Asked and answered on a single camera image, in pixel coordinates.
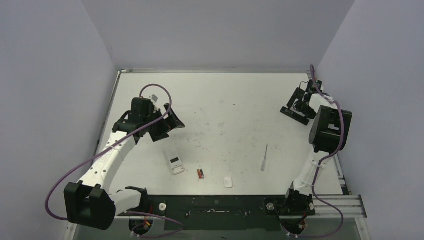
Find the black bar tool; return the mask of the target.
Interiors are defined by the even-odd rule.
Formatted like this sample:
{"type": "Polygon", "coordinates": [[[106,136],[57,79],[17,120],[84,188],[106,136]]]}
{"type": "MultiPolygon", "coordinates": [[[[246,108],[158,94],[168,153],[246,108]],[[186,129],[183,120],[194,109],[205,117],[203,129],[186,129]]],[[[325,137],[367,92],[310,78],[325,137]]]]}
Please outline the black bar tool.
{"type": "Polygon", "coordinates": [[[310,120],[308,118],[306,118],[305,116],[302,116],[300,114],[298,114],[297,112],[288,109],[287,107],[283,106],[280,110],[280,112],[284,115],[286,115],[287,117],[290,117],[291,119],[301,123],[302,125],[307,126],[310,122],[310,120]]]}

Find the white red remote control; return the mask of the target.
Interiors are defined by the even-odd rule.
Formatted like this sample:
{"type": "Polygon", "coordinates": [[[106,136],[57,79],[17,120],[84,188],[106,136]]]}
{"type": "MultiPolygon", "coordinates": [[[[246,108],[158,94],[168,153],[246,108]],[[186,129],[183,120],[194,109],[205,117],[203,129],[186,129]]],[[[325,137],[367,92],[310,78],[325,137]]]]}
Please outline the white red remote control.
{"type": "Polygon", "coordinates": [[[167,162],[169,163],[171,172],[174,175],[181,174],[185,171],[182,159],[176,148],[167,148],[165,150],[167,162]]]}

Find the white battery cover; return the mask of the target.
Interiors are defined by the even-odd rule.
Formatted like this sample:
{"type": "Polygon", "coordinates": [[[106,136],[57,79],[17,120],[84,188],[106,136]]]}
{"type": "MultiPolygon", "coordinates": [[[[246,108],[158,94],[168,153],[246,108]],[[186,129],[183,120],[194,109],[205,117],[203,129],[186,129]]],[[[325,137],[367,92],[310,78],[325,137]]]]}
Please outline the white battery cover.
{"type": "Polygon", "coordinates": [[[233,187],[233,179],[227,176],[224,178],[223,184],[225,189],[230,189],[233,187]]]}

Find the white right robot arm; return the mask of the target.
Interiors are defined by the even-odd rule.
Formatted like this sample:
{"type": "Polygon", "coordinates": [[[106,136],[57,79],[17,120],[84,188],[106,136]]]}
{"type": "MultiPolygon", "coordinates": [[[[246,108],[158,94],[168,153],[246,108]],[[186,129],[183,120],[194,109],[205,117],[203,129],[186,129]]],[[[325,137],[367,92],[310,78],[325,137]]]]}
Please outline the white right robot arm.
{"type": "Polygon", "coordinates": [[[347,144],[353,113],[323,93],[322,82],[313,79],[308,81],[306,89],[296,88],[280,112],[305,126],[313,122],[308,137],[311,152],[282,201],[284,213],[308,215],[314,212],[313,193],[321,173],[330,158],[347,144]]]}

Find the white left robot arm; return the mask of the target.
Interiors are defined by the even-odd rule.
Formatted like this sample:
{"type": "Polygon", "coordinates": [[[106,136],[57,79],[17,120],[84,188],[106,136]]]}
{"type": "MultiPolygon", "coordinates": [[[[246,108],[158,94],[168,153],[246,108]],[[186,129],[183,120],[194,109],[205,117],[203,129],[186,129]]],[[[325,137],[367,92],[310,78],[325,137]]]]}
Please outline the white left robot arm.
{"type": "Polygon", "coordinates": [[[170,104],[164,108],[166,118],[152,99],[135,97],[131,101],[131,109],[113,125],[105,153],[77,183],[66,185],[64,200],[70,223],[107,230],[117,215],[133,211],[141,216],[150,209],[145,188],[127,186],[111,193],[110,187],[125,158],[145,134],[157,142],[168,138],[170,131],[185,127],[170,104]]]}

